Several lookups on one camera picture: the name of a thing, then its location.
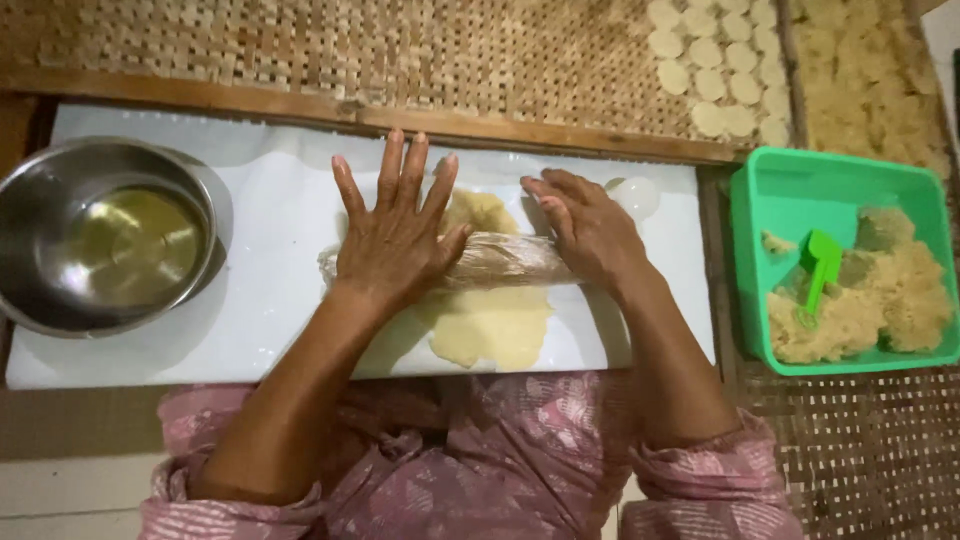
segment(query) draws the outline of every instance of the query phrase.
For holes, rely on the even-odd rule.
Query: green plastic scoop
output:
[[[806,295],[806,305],[797,306],[797,320],[807,328],[817,328],[817,306],[826,283],[836,283],[840,275],[840,261],[843,248],[827,233],[814,229],[806,242],[805,257],[801,257],[801,266],[810,272],[810,290]]]

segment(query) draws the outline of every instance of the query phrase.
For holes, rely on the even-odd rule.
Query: round dough disc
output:
[[[724,113],[709,101],[701,101],[690,112],[693,125],[706,136],[722,135],[726,130]]]
[[[763,107],[774,118],[786,119],[790,114],[790,98],[787,96],[786,89],[774,87],[764,90]]]
[[[777,26],[777,12],[768,0],[757,0],[750,8],[750,18],[758,28],[773,28]]]
[[[707,101],[716,101],[727,95],[727,85],[716,69],[701,69],[693,76],[697,92]]]
[[[760,80],[771,88],[786,86],[786,75],[777,57],[764,57],[760,63]]]
[[[727,45],[727,65],[733,71],[750,73],[756,67],[756,53],[743,43],[731,43]]]
[[[756,129],[753,111],[742,105],[724,107],[723,113],[727,118],[727,131],[730,135],[750,136]]]
[[[749,73],[734,73],[730,77],[730,92],[744,105],[753,105],[760,100],[760,87]]]
[[[647,37],[650,49],[659,58],[674,59],[684,53],[684,43],[670,30],[655,30]]]
[[[647,6],[647,16],[660,30],[670,30],[680,24],[680,12],[669,0],[654,0]]]
[[[723,31],[733,41],[748,41],[753,33],[750,22],[739,13],[727,13],[720,21]]]
[[[715,67],[723,60],[720,48],[709,37],[701,37],[690,45],[690,58],[700,67]]]
[[[686,69],[675,60],[661,61],[657,66],[657,76],[663,89],[675,96],[686,92],[690,84]]]
[[[717,19],[706,10],[687,8],[681,17],[684,18],[686,31],[691,36],[709,37],[717,31]]]
[[[727,12],[740,15],[747,12],[750,2],[747,0],[720,0],[720,6]]]
[[[780,55],[780,37],[769,28],[757,28],[754,34],[756,48],[768,57],[778,57]]]
[[[784,147],[790,142],[790,135],[786,132],[783,120],[767,116],[760,120],[760,137],[770,146]]]

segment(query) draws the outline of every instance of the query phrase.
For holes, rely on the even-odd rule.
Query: person's right hand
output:
[[[544,169],[543,180],[523,177],[557,235],[566,265],[587,282],[622,298],[651,268],[634,220],[599,184],[560,169]]]

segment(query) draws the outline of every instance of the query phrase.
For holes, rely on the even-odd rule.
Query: person's left hand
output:
[[[450,154],[418,209],[427,153],[426,135],[417,134],[406,159],[403,132],[387,137],[376,207],[367,211],[347,162],[333,157],[333,177],[347,207],[347,237],[337,256],[333,288],[349,288],[384,308],[389,317],[410,306],[460,257],[471,230],[461,225],[438,240],[440,220],[457,177]]]

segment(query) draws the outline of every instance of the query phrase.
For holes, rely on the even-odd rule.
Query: pink patterned clothing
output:
[[[621,539],[803,537],[761,421],[741,412],[741,431],[652,452],[636,443],[623,371],[353,382],[302,501],[190,501],[188,482],[252,391],[163,400],[172,458],[154,472],[140,538],[599,538],[632,469],[650,500],[625,507]]]

